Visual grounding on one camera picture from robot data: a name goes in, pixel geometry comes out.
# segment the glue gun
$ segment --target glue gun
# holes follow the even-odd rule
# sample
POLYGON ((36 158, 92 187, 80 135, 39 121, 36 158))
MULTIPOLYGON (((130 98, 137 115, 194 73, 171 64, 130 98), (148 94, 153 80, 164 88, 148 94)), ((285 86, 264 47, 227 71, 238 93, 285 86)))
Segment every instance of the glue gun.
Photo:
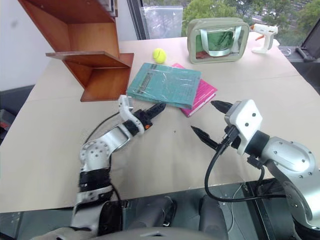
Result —
POLYGON ((264 44, 262 47, 254 47, 251 51, 257 54, 265 54, 271 49, 274 42, 274 35, 278 33, 277 26, 268 26, 262 24, 253 24, 250 29, 256 33, 262 34, 263 36, 258 37, 256 40, 265 37, 264 44))

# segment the green bag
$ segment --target green bag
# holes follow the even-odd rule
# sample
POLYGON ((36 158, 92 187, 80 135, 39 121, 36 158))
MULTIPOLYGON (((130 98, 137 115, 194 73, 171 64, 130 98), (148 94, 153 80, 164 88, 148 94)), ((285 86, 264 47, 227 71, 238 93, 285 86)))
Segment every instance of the green bag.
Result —
POLYGON ((236 17, 192 20, 187 27, 187 47, 192 63, 236 61, 244 54, 249 25, 236 17))

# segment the white wall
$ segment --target white wall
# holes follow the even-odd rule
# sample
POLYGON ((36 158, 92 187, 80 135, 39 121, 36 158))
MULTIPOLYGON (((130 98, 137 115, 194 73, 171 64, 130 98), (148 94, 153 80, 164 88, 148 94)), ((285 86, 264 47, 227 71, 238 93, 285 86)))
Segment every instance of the white wall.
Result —
MULTIPOLYGON (((137 40, 126 0, 118 0, 119 41, 137 40)), ((17 0, 0 0, 0 91, 33 85, 53 52, 17 0)))

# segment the floor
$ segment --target floor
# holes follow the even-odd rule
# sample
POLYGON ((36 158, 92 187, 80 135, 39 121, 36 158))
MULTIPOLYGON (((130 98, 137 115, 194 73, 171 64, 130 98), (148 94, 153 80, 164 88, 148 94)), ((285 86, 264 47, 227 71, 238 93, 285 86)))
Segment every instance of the floor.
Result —
MULTIPOLYGON (((211 191, 217 196, 232 198, 234 192, 240 184, 229 184, 212 187, 211 191)), ((238 191, 236 198, 243 197, 243 189, 238 191)), ((172 227, 187 228, 198 230, 200 216, 198 214, 199 200, 204 196, 203 188, 180 191, 166 194, 177 201, 177 211, 172 222, 172 227)), ((128 208, 124 210, 124 227, 128 226, 136 215, 136 210, 152 201, 157 196, 142 197, 130 200, 128 208)), ((230 203, 220 203, 224 214, 227 228, 231 225, 231 206, 230 203)), ((229 233, 230 240, 258 240, 261 239, 255 229, 255 225, 249 213, 247 203, 233 203, 234 226, 229 233)), ((72 210, 38 210, 26 211, 21 213, 1 213, 0 232, 15 236, 15 230, 20 220, 18 240, 28 240, 32 237, 42 235, 59 227, 69 226, 71 222, 72 210)))

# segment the window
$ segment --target window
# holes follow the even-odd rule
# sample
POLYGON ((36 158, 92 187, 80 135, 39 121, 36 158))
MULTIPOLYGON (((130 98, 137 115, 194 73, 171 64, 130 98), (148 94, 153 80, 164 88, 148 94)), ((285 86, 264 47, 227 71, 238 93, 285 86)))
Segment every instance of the window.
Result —
POLYGON ((170 24, 161 25, 160 17, 157 25, 154 22, 148 24, 148 15, 144 14, 143 9, 155 6, 175 6, 183 9, 181 32, 174 37, 185 37, 188 23, 193 19, 238 17, 249 25, 277 25, 279 31, 275 38, 282 46, 300 46, 320 17, 320 0, 142 0, 141 4, 147 38, 153 38, 149 36, 148 28, 161 26, 166 31, 172 30, 169 29, 170 24))

